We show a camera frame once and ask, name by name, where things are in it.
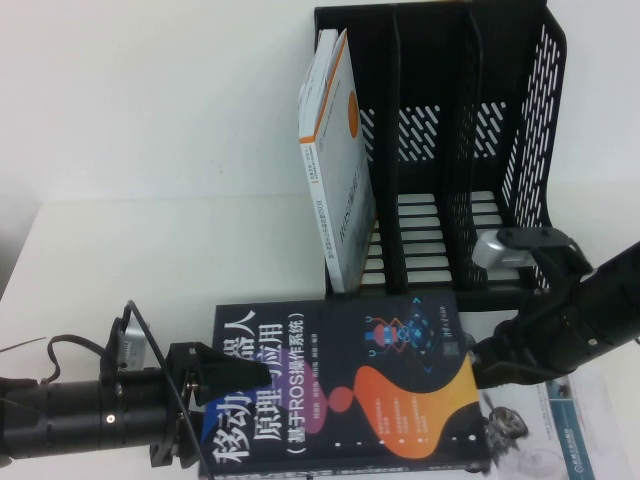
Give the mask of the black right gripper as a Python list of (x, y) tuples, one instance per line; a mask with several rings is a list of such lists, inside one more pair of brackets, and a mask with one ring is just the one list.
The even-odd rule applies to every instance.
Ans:
[(608, 352), (608, 282), (570, 278), (476, 344), (479, 389), (535, 385), (571, 373)]

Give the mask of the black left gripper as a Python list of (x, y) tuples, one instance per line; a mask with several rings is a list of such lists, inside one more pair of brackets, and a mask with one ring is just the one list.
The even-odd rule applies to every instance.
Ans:
[(255, 360), (233, 357), (200, 342), (174, 343), (162, 355), (155, 341), (149, 346), (158, 362), (154, 383), (157, 409), (162, 412), (160, 439), (150, 456), (200, 456), (204, 414), (191, 410), (234, 392), (268, 385), (268, 367)]

